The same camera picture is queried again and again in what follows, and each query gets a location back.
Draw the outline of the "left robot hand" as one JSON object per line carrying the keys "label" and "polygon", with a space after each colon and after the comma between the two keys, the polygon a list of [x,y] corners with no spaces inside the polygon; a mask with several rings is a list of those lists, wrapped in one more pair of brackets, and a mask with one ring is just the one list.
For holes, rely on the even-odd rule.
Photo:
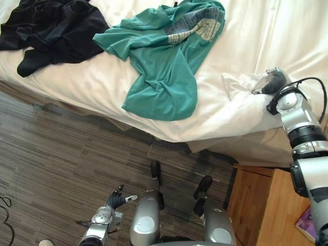
{"label": "left robot hand", "polygon": [[127,197],[122,196],[123,188],[123,184],[119,185],[118,188],[107,198],[105,206],[110,206],[112,209],[116,210],[125,203],[135,201],[138,198],[137,195],[130,195]]}

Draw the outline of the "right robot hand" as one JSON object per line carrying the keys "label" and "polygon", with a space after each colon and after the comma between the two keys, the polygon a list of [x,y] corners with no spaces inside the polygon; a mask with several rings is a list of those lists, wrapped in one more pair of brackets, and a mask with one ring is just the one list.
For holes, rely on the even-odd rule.
{"label": "right robot hand", "polygon": [[274,67],[265,71],[264,76],[255,85],[251,93],[253,95],[274,95],[291,82],[291,79],[281,68]]}

